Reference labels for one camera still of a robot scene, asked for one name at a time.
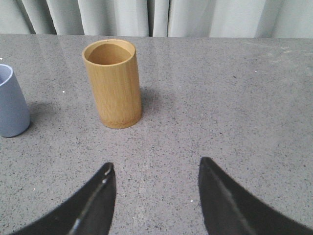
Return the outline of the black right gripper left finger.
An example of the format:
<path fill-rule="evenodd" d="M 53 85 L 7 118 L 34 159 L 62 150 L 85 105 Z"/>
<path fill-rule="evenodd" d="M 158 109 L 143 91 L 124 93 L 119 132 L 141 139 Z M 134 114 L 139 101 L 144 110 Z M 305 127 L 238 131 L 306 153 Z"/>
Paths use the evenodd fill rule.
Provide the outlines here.
<path fill-rule="evenodd" d="M 107 235 L 116 200 L 113 163 L 105 163 L 64 203 L 15 235 Z"/>

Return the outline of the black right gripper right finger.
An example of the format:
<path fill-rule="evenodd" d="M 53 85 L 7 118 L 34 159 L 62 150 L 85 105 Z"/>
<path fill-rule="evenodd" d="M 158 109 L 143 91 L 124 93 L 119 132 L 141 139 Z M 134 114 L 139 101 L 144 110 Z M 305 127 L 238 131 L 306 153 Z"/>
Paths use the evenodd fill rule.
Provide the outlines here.
<path fill-rule="evenodd" d="M 210 157 L 200 161 L 198 186 L 210 235 L 311 235 L 308 227 L 264 204 Z"/>

